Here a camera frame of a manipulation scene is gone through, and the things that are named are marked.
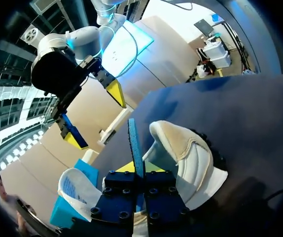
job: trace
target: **blue table surface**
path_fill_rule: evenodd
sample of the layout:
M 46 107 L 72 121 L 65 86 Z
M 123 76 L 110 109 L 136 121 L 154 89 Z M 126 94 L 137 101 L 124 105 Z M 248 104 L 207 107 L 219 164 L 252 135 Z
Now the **blue table surface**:
M 131 118 L 143 154 L 154 141 L 149 133 L 153 121 L 167 120 L 206 134 L 227 162 L 228 179 L 213 196 L 222 208 L 283 189 L 283 75 L 224 77 L 162 88 L 149 93 Z M 124 125 L 92 164 L 99 170 L 98 188 L 109 170 L 131 161 Z

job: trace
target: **yellow block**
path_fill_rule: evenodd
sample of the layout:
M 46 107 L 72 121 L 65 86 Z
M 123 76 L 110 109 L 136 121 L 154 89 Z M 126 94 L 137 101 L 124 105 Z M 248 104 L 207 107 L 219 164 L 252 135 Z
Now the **yellow block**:
M 145 168 L 146 168 L 146 172 L 151 172 L 151 171 L 164 172 L 163 169 L 155 166 L 154 164 L 152 164 L 148 161 L 145 161 Z M 125 171 L 135 172 L 134 163 L 129 162 L 128 164 L 126 164 L 125 166 L 123 166 L 123 167 L 121 167 L 117 170 L 117 172 L 125 172 Z
M 124 94 L 122 91 L 121 84 L 117 79 L 111 82 L 110 85 L 107 86 L 106 91 L 113 97 L 113 99 L 122 107 L 126 108 L 126 103 L 124 99 Z
M 80 150 L 86 149 L 88 148 L 88 144 L 84 147 L 81 147 L 79 145 L 79 143 L 76 141 L 76 139 L 74 138 L 74 136 L 71 134 L 71 132 L 67 133 L 66 137 L 64 138 L 64 140 L 70 144 L 72 144 L 74 147 L 77 147 Z
M 222 71 L 221 71 L 221 69 L 218 69 L 217 71 L 218 71 L 218 73 L 219 73 L 220 77 L 222 78 L 222 77 L 223 77 L 223 75 L 222 75 Z

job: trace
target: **computer monitor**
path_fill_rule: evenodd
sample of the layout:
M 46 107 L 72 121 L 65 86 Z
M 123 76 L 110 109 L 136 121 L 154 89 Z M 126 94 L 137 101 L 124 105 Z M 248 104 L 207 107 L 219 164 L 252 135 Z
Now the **computer monitor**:
M 206 37 L 209 37 L 209 34 L 213 31 L 213 28 L 204 19 L 196 22 L 194 26 L 196 26 L 196 28 L 199 29 Z

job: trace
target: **robotic arm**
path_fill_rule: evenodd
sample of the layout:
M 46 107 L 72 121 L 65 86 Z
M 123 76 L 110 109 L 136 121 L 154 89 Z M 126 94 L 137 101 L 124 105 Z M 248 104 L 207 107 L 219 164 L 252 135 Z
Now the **robotic arm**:
M 61 136 L 72 145 L 85 149 L 88 144 L 69 121 L 67 107 L 81 91 L 82 82 L 93 75 L 109 95 L 126 107 L 121 85 L 102 66 L 102 53 L 126 16 L 116 14 L 116 4 L 123 0 L 91 0 L 97 11 L 99 28 L 87 26 L 65 34 L 46 35 L 37 48 L 37 57 L 31 68 L 32 84 L 57 96 L 52 118 L 61 130 Z

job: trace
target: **person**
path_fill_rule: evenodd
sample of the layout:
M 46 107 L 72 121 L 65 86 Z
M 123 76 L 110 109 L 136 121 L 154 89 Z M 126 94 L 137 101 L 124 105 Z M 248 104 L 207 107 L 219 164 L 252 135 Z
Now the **person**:
M 24 202 L 17 195 L 9 195 L 5 191 L 1 176 L 0 176 L 0 198 L 1 198 L 0 201 L 1 206 L 5 209 L 10 219 L 14 222 L 21 236 L 23 237 L 39 236 L 38 233 L 28 223 L 26 223 L 26 221 L 17 211 L 16 209 L 17 199 L 20 199 L 24 203 L 26 208 L 30 210 L 34 215 L 36 215 L 36 212 L 33 210 L 33 208 L 30 205 L 26 204 L 26 202 Z

